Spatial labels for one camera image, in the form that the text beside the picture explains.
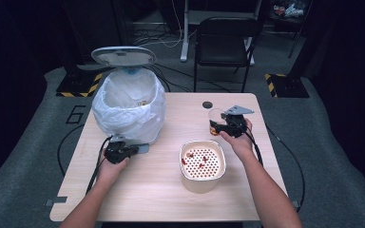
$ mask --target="person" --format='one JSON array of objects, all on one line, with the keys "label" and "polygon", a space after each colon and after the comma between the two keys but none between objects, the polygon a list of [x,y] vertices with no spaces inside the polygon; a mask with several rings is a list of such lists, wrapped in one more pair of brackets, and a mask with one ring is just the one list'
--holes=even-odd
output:
[{"label": "person", "polygon": [[[247,133],[252,134],[252,124],[248,119],[245,120],[248,126]],[[221,131],[220,135],[231,144],[244,166],[262,226],[302,227],[292,202],[257,160],[250,139],[245,135],[233,138],[224,131]],[[113,164],[105,160],[103,154],[101,157],[103,162],[96,183],[60,227],[94,227],[107,192],[129,161],[127,158],[120,163]]]}]

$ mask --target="plastic bag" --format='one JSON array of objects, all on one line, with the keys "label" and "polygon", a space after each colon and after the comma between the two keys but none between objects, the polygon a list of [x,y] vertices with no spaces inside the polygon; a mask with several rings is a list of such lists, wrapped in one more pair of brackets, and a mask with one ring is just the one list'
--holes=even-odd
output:
[{"label": "plastic bag", "polygon": [[112,142],[152,144],[163,126],[165,105],[164,88],[152,71],[117,69],[97,91],[92,110]]}]

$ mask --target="chair backrest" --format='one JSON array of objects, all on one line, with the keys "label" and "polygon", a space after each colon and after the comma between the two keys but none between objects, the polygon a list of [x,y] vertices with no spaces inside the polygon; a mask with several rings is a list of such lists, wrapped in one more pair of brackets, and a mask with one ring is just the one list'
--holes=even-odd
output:
[{"label": "chair backrest", "polygon": [[198,35],[253,37],[259,32],[259,22],[246,17],[210,17],[203,20]]}]

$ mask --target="table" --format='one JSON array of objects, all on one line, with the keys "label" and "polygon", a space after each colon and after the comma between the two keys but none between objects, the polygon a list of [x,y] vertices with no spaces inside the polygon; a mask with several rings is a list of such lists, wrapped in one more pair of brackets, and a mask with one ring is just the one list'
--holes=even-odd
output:
[{"label": "table", "polygon": [[[261,4],[261,0],[257,0],[257,5],[254,12],[226,12],[226,11],[207,11],[207,10],[190,10],[188,6],[188,1],[185,0],[184,3],[184,14],[183,14],[183,41],[182,41],[182,54],[180,57],[181,62],[187,61],[188,55],[188,47],[189,47],[189,40],[188,40],[188,25],[199,25],[201,21],[209,17],[252,17],[258,18],[259,15],[259,8]],[[251,37],[248,37],[247,41],[245,42],[246,48],[251,43]],[[254,57],[251,56],[251,66],[255,64]]]},{"label": "table", "polygon": [[[98,220],[259,220],[242,163],[230,144],[209,133],[209,109],[202,106],[203,102],[211,102],[213,108],[225,110],[239,105],[255,111],[244,117],[253,123],[253,134],[265,169],[286,193],[256,96],[248,93],[166,93],[165,98],[165,121],[159,139],[150,145],[149,152],[132,157],[106,196]],[[85,196],[105,138],[90,111],[58,193],[58,197],[67,197],[67,201],[53,205],[50,213],[53,221],[64,220]],[[180,149],[186,142],[207,140],[221,145],[226,171],[211,192],[191,193],[182,184]]]}]

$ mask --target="open lid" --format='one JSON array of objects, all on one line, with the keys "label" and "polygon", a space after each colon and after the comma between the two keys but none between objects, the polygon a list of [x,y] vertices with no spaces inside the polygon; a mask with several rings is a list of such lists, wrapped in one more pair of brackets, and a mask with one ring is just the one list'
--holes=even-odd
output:
[{"label": "open lid", "polygon": [[156,63],[156,55],[142,47],[100,47],[91,52],[91,57],[108,67],[143,67]]}]

